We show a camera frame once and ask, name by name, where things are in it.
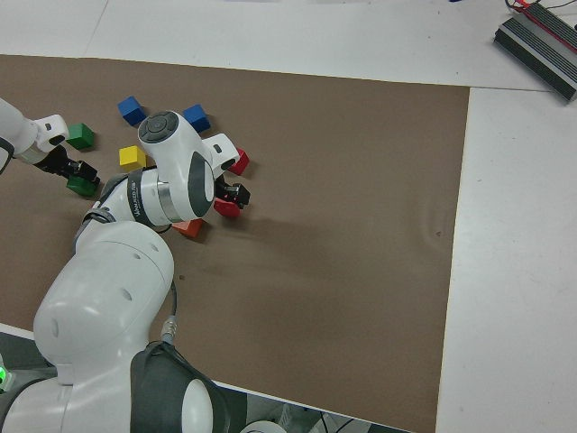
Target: gray joint cap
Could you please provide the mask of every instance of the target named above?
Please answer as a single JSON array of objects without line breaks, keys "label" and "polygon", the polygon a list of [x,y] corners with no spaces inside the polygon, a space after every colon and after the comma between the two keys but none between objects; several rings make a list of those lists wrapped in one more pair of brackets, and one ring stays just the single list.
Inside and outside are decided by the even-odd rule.
[{"label": "gray joint cap", "polygon": [[159,143],[177,130],[179,118],[171,111],[148,116],[138,128],[138,136],[145,143]]}]

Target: brown mat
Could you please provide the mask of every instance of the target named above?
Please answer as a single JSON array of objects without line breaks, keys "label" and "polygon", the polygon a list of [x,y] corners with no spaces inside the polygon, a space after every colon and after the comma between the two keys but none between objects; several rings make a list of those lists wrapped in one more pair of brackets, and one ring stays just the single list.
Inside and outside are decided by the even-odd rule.
[{"label": "brown mat", "polygon": [[[117,102],[202,103],[252,158],[252,202],[198,241],[164,235],[180,351],[221,382],[435,430],[468,88],[13,56],[0,77],[28,117],[88,124],[96,148],[69,156],[104,180],[137,143]],[[69,258],[91,202],[65,183],[18,161],[0,177],[0,322],[31,329]]]}]

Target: yellow block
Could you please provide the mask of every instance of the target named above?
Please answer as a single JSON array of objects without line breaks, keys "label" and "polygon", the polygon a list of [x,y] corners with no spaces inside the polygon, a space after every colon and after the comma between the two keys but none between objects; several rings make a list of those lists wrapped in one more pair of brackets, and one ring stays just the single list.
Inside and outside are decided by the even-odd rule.
[{"label": "yellow block", "polygon": [[118,151],[120,166],[126,172],[146,167],[146,153],[138,146],[124,147]]}]

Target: red block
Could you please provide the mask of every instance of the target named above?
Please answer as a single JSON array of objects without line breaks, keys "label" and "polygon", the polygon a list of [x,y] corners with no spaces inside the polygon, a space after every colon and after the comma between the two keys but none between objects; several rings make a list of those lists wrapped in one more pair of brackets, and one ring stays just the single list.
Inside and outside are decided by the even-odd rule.
[{"label": "red block", "polygon": [[241,214],[241,209],[238,206],[220,198],[215,198],[215,211],[227,218],[237,218]]},{"label": "red block", "polygon": [[180,232],[186,237],[195,238],[202,226],[202,219],[193,219],[192,221],[183,221],[181,223],[173,223],[172,228]]},{"label": "red block", "polygon": [[238,154],[241,155],[241,159],[235,162],[228,170],[240,176],[243,174],[244,169],[246,169],[246,166],[249,165],[251,160],[249,160],[249,155],[247,155],[243,149],[237,147],[236,150],[238,151]]}]

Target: blue object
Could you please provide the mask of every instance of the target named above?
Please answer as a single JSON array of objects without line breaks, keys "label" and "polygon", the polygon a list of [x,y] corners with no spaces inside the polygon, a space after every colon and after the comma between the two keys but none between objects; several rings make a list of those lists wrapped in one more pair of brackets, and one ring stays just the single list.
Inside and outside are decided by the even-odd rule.
[{"label": "blue object", "polygon": [[142,111],[142,107],[135,97],[127,97],[124,101],[119,102],[118,111],[124,120],[132,126],[146,118],[146,114]]},{"label": "blue object", "polygon": [[210,128],[210,122],[208,122],[205,110],[202,109],[200,104],[187,108],[182,112],[182,115],[199,134]]}]

